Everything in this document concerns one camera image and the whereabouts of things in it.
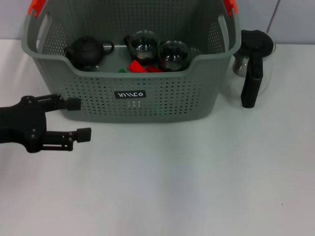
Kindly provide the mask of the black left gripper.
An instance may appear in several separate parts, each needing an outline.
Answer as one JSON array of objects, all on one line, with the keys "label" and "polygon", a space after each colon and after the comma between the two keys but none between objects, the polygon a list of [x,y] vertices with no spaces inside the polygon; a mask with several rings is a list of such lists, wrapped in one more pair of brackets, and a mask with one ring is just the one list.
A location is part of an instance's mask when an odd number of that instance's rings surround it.
[{"label": "black left gripper", "polygon": [[47,131],[46,112],[81,110],[79,98],[63,98],[60,94],[40,97],[24,96],[20,102],[0,109],[0,143],[23,145],[27,152],[41,150],[72,151],[73,143],[89,142],[92,129],[76,131]]}]

